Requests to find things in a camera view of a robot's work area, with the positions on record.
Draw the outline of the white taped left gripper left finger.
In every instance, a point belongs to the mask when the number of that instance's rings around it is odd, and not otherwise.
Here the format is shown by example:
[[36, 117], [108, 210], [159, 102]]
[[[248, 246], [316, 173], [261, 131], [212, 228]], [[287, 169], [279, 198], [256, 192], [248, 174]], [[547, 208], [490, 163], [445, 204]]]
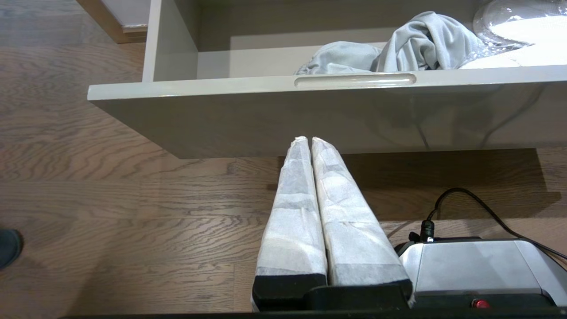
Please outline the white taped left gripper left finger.
[[327, 259], [308, 139], [291, 142], [261, 240], [252, 286], [254, 311], [305, 308], [327, 285]]

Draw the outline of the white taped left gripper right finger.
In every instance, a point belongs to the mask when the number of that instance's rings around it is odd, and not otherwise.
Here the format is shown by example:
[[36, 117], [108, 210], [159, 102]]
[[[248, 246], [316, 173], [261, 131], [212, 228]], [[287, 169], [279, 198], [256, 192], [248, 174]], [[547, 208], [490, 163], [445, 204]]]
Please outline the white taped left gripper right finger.
[[330, 284], [396, 284], [413, 303], [411, 279], [339, 151], [314, 137], [311, 154]]

